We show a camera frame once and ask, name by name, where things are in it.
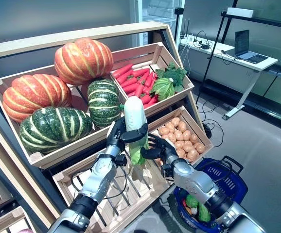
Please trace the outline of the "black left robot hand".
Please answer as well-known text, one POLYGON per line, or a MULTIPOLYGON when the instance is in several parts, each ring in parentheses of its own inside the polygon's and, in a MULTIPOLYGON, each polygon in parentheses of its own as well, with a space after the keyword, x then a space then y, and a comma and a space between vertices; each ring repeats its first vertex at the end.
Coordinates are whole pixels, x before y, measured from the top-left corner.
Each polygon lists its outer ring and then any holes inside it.
POLYGON ((117 154, 123 151, 125 145, 128 143, 137 142, 143 139, 148 133, 148 123, 144 123, 139 129, 127 131, 125 118, 121 117, 116 122, 113 123, 113 126, 110 129, 109 134, 107 135, 106 146, 113 146, 119 151, 117 154))

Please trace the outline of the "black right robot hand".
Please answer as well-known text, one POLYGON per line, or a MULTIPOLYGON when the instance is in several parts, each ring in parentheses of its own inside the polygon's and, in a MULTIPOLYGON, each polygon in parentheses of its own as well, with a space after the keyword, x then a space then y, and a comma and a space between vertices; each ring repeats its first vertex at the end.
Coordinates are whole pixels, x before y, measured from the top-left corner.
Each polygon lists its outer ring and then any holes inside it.
POLYGON ((144 159, 161 159, 164 163, 169 156, 177 155, 173 144, 166 139, 163 139, 155 134, 148 135, 149 149, 142 147, 140 154, 144 159))

